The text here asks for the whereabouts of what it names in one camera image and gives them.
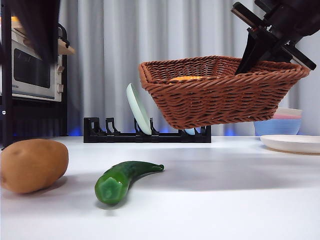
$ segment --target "toaster oven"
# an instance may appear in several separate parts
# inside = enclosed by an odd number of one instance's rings
[[[29,40],[24,34],[12,28],[11,39],[12,96],[61,102],[63,56],[58,55],[57,63],[49,65],[30,47]]]

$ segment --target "oven knob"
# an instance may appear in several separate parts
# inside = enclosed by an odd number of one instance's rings
[[[56,91],[58,92],[58,94],[63,93],[64,92],[64,85],[63,84],[57,84],[56,85]]]

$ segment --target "wooden board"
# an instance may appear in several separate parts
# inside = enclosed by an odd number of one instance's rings
[[[19,31],[23,35],[27,35],[25,29],[22,27],[18,18],[15,16],[11,17],[11,27],[13,29]],[[25,41],[24,44],[27,45],[28,47],[32,48],[32,44],[30,41]],[[76,50],[74,48],[72,48],[71,46],[68,46],[68,48],[67,48],[66,43],[64,41],[62,41],[61,39],[58,39],[58,54],[59,55],[73,55],[75,53],[76,53]]]

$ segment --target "green chili pepper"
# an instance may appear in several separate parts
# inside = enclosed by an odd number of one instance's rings
[[[107,170],[94,186],[95,195],[105,204],[115,205],[127,194],[130,184],[146,174],[162,172],[164,166],[145,161],[124,161]]]

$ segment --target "brown woven basket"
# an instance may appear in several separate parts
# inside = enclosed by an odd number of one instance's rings
[[[240,58],[204,56],[139,65],[142,87],[175,129],[271,119],[281,99],[309,69],[261,61],[235,75]],[[171,80],[181,76],[199,79]]]

